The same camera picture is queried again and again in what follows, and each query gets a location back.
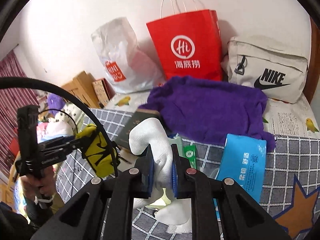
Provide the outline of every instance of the wooden furniture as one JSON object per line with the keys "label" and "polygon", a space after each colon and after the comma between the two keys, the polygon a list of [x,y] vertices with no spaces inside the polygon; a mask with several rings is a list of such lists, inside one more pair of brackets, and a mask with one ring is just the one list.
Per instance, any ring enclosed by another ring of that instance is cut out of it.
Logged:
{"label": "wooden furniture", "polygon": [[76,75],[71,82],[63,85],[62,88],[75,95],[88,107],[100,108],[98,104],[99,100],[92,86],[93,81],[95,81],[95,79],[91,74],[82,71]]}
{"label": "wooden furniture", "polygon": [[303,89],[303,94],[306,96],[309,103],[313,98],[320,76],[320,30],[311,20],[311,56],[308,68],[306,85]]}
{"label": "wooden furniture", "polygon": [[15,211],[13,191],[11,188],[7,188],[7,185],[2,181],[0,182],[0,201],[6,203]]}
{"label": "wooden furniture", "polygon": [[108,92],[107,87],[107,81],[105,78],[100,78],[96,81],[92,82],[94,91],[98,97],[98,100],[100,103],[103,104],[103,106],[107,106],[108,102],[110,101],[111,97]]}
{"label": "wooden furniture", "polygon": [[14,187],[14,184],[15,182],[17,181],[17,178],[18,178],[18,173],[17,173],[17,170],[16,170],[16,166],[15,166],[15,163],[16,161],[20,159],[20,151],[18,152],[11,168],[10,168],[10,173],[9,173],[9,178],[8,178],[8,188],[9,187]]}

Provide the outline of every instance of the person's hand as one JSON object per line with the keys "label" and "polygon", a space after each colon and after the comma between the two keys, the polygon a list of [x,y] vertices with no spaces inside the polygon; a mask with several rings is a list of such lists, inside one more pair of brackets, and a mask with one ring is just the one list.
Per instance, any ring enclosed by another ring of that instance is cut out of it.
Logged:
{"label": "person's hand", "polygon": [[45,196],[52,196],[56,193],[53,167],[45,168],[43,174],[44,178],[41,179],[36,179],[30,174],[20,177],[23,194],[26,198],[34,201],[36,197],[35,189],[38,187],[41,187],[39,191]]}

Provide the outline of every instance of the plastic bag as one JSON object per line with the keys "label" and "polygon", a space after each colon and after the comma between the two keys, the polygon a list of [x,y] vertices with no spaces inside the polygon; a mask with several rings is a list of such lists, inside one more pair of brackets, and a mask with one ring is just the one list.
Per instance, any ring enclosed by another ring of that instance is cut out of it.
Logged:
{"label": "plastic bag", "polygon": [[116,93],[152,89],[165,82],[158,66],[139,50],[137,37],[126,17],[99,27],[91,38]]}

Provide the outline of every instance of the nike logo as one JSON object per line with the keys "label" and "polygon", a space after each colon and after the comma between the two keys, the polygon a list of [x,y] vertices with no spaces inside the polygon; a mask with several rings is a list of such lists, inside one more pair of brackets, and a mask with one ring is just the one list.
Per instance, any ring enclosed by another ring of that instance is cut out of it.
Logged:
{"label": "nike logo", "polygon": [[254,82],[253,86],[255,88],[259,88],[261,90],[270,89],[270,88],[278,88],[278,87],[284,87],[284,86],[287,86],[287,85],[291,85],[291,84],[281,84],[281,83],[274,84],[274,85],[263,85],[263,84],[260,83],[260,78],[261,78],[261,76],[259,76],[257,78],[257,80]]}

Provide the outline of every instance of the metal screw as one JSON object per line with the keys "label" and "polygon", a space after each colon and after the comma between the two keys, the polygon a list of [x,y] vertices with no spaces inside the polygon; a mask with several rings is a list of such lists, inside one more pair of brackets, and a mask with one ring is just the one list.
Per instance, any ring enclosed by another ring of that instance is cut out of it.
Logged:
{"label": "metal screw", "polygon": [[188,168],[188,169],[187,169],[187,173],[190,174],[190,175],[194,175],[194,174],[197,173],[197,170],[194,169],[194,168]]}
{"label": "metal screw", "polygon": [[92,184],[99,184],[101,182],[101,179],[99,177],[94,177],[91,179]]}
{"label": "metal screw", "polygon": [[235,183],[235,181],[233,179],[231,179],[231,178],[226,178],[224,180],[224,183],[231,186],[231,185],[233,185]]}
{"label": "metal screw", "polygon": [[132,168],[132,169],[129,170],[129,173],[130,173],[131,175],[135,175],[135,174],[138,174],[138,173],[139,173],[139,170],[138,170],[137,168]]}

